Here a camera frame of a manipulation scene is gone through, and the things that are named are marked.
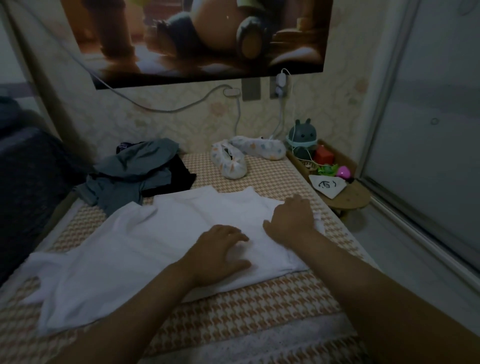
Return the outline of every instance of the white t-shirt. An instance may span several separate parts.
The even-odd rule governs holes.
[[[155,196],[152,206],[131,202],[79,247],[67,253],[30,254],[22,270],[38,276],[41,285],[23,303],[43,302],[40,334],[91,323],[133,297],[217,224],[235,226],[250,238],[232,248],[228,259],[248,259],[252,267],[191,291],[184,302],[305,270],[293,252],[276,244],[262,228],[281,203],[260,197],[252,187],[220,194],[211,186]],[[319,220],[317,229],[324,232]]]

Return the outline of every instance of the pink toy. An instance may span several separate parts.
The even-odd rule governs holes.
[[[349,179],[351,175],[350,170],[346,166],[341,166],[336,173],[337,177],[342,177],[344,180]]]

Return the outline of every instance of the poster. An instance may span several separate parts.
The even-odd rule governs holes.
[[[84,64],[120,88],[322,72],[332,1],[61,3]]]

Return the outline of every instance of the red toy block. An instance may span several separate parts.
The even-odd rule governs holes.
[[[324,146],[318,146],[313,160],[318,164],[333,165],[335,157],[333,153],[327,150]]]

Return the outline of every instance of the floral wallpaper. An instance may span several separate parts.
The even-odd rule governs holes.
[[[60,0],[22,0],[75,55],[80,51]],[[233,135],[237,118],[234,99],[221,90],[186,111],[145,111],[109,90],[95,90],[88,73],[11,0],[7,5],[32,73],[55,127],[64,142],[92,161],[115,153],[122,141],[168,137],[186,152],[204,152]],[[311,118],[319,138],[350,154],[361,105],[368,90],[388,1],[335,0],[323,73],[293,76],[294,90],[284,104],[286,135],[294,119]],[[122,88],[137,102],[173,109],[203,97],[220,84],[241,88],[240,80]],[[238,133],[269,136],[278,124],[279,101],[269,98],[269,80],[262,78],[262,99],[241,103]]]

